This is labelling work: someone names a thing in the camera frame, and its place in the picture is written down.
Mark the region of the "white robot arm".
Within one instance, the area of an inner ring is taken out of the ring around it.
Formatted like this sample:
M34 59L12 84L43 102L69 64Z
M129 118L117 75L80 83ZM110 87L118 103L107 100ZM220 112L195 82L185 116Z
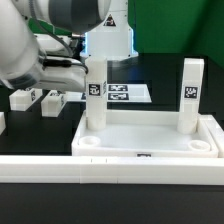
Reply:
M88 68L73 59L68 43L31 31L28 21L46 22L84 34L106 18L111 0L0 0L0 85L82 92Z

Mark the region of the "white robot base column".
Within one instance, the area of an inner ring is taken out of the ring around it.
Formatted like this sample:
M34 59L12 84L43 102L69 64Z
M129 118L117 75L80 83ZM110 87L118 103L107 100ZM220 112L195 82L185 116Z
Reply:
M134 32L128 23L128 0L111 0L106 19L98 27L85 34L83 59L104 56L118 62L138 56L134 50Z

